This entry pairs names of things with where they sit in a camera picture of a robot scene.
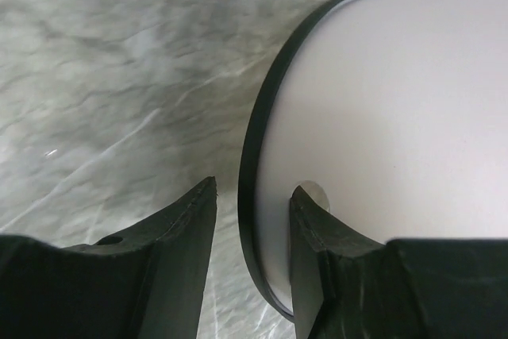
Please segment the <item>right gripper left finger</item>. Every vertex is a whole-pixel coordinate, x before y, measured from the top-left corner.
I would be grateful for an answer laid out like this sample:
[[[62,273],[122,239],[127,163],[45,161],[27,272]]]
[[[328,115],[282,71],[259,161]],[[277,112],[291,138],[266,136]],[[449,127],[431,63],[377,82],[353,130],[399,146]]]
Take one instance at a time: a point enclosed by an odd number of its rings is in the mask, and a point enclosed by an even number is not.
[[[180,199],[93,245],[64,249],[73,283],[61,338],[194,338],[217,216],[207,177]]]

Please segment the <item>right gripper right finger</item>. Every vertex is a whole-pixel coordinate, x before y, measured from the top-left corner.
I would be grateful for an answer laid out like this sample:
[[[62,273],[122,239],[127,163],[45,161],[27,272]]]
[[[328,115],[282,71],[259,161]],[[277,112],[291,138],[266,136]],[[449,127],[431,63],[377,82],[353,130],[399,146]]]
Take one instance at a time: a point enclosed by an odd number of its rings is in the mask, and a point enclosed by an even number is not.
[[[298,186],[291,196],[290,283],[297,338],[318,338],[340,305],[338,260],[354,260],[382,244],[365,237],[320,207]]]

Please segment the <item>white round bucket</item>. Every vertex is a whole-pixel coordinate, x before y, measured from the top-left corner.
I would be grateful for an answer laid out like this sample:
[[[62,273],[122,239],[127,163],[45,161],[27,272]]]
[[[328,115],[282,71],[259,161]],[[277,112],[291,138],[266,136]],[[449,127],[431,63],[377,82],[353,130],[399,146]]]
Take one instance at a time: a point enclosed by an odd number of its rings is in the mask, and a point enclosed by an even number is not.
[[[241,153],[244,258],[292,318],[289,200],[316,183],[379,243],[507,235],[507,0],[328,0],[257,95]]]

